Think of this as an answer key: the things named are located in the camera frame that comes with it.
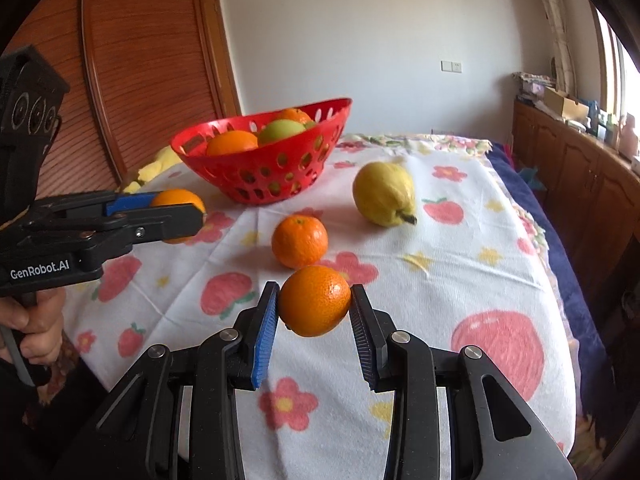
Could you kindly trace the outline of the person's left hand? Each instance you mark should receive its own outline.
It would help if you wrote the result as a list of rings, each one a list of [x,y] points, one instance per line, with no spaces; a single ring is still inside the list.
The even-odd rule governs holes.
[[[35,307],[24,308],[12,298],[1,299],[1,324],[24,334],[21,355],[35,365],[49,365],[63,341],[65,289],[40,290]]]

